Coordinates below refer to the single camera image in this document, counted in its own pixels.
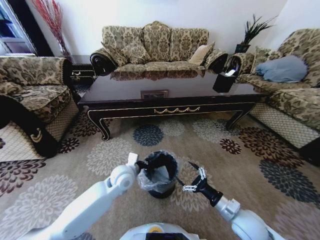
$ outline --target throw pillow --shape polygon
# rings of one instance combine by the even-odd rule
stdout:
[[[4,81],[0,83],[0,94],[11,95],[22,91],[23,88],[14,82]]]
[[[307,75],[308,67],[299,57],[289,55],[260,63],[255,71],[271,82],[298,83]]]
[[[190,64],[195,64],[200,66],[204,60],[206,59],[205,57],[207,56],[207,53],[214,48],[215,43],[211,43],[209,45],[201,45],[198,47],[198,49],[194,52],[190,60],[188,62]]]
[[[283,54],[279,51],[273,51],[268,48],[255,47],[255,54],[251,68],[251,74],[256,74],[256,67],[259,64],[265,63],[269,60],[279,59],[283,56]]]
[[[140,40],[128,44],[121,52],[132,64],[145,64],[150,61],[150,55]]]
[[[105,45],[101,42],[105,51],[110,55],[112,60],[118,65],[118,67],[122,67],[127,64],[128,59],[121,53],[121,51],[115,49],[112,46]]]

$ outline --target floral patterned rug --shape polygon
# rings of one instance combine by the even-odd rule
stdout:
[[[105,120],[112,139],[102,141],[82,112],[55,157],[0,163],[0,239],[14,240],[52,223],[72,200],[126,163],[129,152],[143,159],[165,150],[178,161],[183,182],[197,176],[188,161],[204,166],[210,185],[283,237],[319,240],[320,168],[249,116],[225,130],[230,116]],[[170,197],[156,199],[137,183],[78,239],[117,240],[130,228],[153,222],[180,225],[208,240],[238,239],[202,195],[177,185]]]

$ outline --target table leg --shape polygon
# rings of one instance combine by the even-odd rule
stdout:
[[[102,140],[108,141],[110,139],[110,131],[106,126],[102,117],[97,115],[97,112],[88,111],[87,112],[89,119],[94,123],[94,125],[101,131]]]
[[[239,122],[240,119],[242,119],[245,115],[250,113],[250,111],[254,108],[256,104],[255,103],[250,103],[246,104],[246,106],[242,109],[237,111],[231,118],[230,120],[226,123],[225,128],[227,130],[230,130],[234,127],[234,125]]]

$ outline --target trash can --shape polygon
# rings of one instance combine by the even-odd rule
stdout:
[[[169,197],[176,186],[178,163],[170,153],[160,150],[150,153],[145,159],[147,168],[138,175],[138,184],[157,199]]]

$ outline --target dark wooden coffee table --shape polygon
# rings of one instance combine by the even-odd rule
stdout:
[[[109,140],[103,119],[236,112],[231,129],[267,94],[208,71],[112,72],[99,76],[79,101],[89,119]]]

